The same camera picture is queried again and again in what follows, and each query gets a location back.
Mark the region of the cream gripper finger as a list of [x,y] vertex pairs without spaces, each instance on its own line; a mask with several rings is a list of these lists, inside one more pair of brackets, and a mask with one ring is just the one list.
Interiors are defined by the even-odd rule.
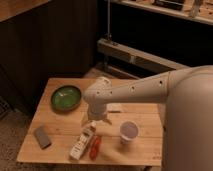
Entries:
[[108,123],[109,125],[112,125],[112,121],[108,118],[103,119],[103,122]]
[[81,120],[81,126],[84,126],[89,123],[89,119],[87,115],[83,115],[82,120]]

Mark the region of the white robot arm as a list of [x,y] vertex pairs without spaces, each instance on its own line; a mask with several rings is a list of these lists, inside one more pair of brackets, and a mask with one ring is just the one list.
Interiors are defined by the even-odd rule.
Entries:
[[101,77],[84,91],[87,118],[110,103],[165,105],[162,171],[213,171],[213,65],[188,67],[113,86]]

